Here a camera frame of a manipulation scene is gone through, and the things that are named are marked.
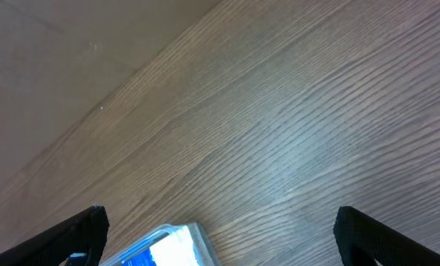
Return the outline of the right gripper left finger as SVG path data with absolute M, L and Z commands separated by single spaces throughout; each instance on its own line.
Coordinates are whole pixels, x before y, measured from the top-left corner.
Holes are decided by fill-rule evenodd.
M 92 206 L 0 253 L 0 266 L 98 265 L 108 231 L 106 209 Z

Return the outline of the white medicine box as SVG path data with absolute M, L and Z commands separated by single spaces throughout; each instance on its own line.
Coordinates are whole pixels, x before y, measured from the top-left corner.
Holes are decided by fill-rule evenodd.
M 193 237 L 186 225 L 162 238 L 149 248 L 156 266 L 200 266 Z

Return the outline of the clear plastic container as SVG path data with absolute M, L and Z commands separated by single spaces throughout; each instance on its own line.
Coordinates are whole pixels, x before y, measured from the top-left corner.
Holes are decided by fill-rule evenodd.
M 129 245 L 119 253 L 113 255 L 111 258 L 102 262 L 101 266 L 122 266 L 122 261 L 130 259 L 143 250 L 149 249 L 150 246 L 173 233 L 177 228 L 183 225 L 170 225 L 164 224 L 153 229 L 143 237 L 139 238 L 136 242 Z M 203 227 L 193 222 L 186 224 L 194 241 L 194 249 L 197 255 L 197 259 L 201 262 L 200 266 L 219 266 L 221 264 L 207 234 L 204 232 Z

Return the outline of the blue medicine box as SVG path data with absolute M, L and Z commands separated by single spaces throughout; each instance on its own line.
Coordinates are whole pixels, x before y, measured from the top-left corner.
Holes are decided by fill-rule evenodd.
M 157 266 L 150 249 L 146 249 L 137 255 L 122 261 L 122 266 Z

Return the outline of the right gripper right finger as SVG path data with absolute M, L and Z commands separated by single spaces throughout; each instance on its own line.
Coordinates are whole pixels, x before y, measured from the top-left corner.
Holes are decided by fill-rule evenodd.
M 333 233 L 345 266 L 440 265 L 440 254 L 351 206 L 338 209 Z

